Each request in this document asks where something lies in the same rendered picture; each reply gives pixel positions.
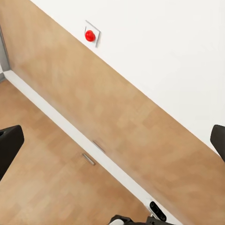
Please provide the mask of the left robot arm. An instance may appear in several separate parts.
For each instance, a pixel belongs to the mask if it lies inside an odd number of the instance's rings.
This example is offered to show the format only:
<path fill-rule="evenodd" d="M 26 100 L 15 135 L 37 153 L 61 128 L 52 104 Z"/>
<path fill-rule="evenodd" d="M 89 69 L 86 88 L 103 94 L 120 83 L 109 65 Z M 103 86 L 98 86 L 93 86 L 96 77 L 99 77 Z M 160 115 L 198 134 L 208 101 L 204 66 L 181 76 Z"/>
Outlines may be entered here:
<path fill-rule="evenodd" d="M 146 199 L 144 206 L 151 213 L 151 216 L 148 216 L 146 223 L 136 223 L 129 217 L 115 215 L 111 218 L 108 225 L 173 225 L 166 221 L 166 215 L 151 198 Z"/>

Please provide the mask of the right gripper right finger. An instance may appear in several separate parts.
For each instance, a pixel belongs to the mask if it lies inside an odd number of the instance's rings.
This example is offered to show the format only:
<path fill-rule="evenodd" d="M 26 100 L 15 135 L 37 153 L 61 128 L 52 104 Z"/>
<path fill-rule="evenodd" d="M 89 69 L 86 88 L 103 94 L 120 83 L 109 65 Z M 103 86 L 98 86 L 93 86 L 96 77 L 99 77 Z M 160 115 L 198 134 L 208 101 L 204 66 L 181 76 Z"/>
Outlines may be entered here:
<path fill-rule="evenodd" d="M 225 162 L 225 127 L 221 125 L 214 125 L 210 142 L 216 149 L 216 151 L 219 153 L 220 157 Z"/>

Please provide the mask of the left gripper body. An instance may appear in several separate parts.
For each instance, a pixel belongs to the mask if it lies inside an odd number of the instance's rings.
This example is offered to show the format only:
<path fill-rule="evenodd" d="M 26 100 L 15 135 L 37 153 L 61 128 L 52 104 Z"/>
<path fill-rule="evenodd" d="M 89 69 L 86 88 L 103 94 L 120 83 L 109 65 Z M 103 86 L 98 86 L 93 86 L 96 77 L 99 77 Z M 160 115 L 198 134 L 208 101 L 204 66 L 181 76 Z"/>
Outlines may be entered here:
<path fill-rule="evenodd" d="M 135 225 L 150 225 L 150 221 L 153 217 L 148 216 L 146 223 L 137 222 Z"/>

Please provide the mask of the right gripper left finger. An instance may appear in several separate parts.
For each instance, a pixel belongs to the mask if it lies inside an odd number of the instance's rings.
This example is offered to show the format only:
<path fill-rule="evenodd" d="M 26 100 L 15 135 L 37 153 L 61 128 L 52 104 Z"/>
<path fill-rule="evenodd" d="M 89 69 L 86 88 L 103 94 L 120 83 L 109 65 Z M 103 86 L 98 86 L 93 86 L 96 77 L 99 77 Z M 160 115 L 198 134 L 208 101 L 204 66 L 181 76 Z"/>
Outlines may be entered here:
<path fill-rule="evenodd" d="M 21 125 L 0 130 L 0 181 L 24 144 Z"/>

